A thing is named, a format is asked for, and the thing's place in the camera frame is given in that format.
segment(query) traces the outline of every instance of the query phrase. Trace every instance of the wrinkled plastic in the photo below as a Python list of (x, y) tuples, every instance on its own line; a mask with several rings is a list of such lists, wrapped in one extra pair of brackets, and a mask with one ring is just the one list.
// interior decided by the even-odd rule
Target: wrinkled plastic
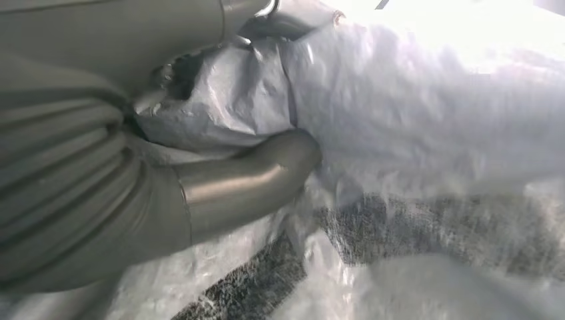
[(324, 163), (278, 223), (130, 271), (110, 319), (170, 317), (281, 231), (308, 276), (265, 317), (565, 319), (565, 23), (451, 9), (226, 47), (188, 101), (138, 110), (151, 141), (193, 151), (254, 145), (295, 113)]

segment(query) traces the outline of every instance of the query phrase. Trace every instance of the dark patch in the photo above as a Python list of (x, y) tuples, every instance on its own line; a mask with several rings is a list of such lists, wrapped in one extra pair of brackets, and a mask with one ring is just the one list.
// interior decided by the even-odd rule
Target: dark patch
[(404, 202), (368, 195), (316, 214), (349, 265), (387, 257), (443, 253), (507, 273), (565, 279), (565, 237), (539, 202), (481, 196)]
[(302, 259), (282, 236), (206, 290), (173, 320), (266, 319), (305, 277)]

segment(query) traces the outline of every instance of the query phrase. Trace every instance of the pipe bend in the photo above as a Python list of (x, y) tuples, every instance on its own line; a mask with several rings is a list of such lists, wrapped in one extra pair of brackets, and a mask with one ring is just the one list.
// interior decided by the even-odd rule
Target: pipe bend
[(294, 130), (270, 138), (242, 158), (176, 167), (193, 243), (291, 202), (321, 159), (318, 143), (305, 131)]

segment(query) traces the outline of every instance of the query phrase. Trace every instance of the plastic sheeting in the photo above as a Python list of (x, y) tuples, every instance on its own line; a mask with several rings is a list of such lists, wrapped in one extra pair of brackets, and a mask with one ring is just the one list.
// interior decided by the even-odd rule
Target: plastic sheeting
[(198, 157), (297, 125), (324, 163), (276, 215), (129, 271), (109, 319), (218, 309), (199, 295), (281, 233), (305, 276), (253, 319), (565, 319), (565, 23), (411, 12), (225, 47), (189, 99), (137, 109), (151, 141)]

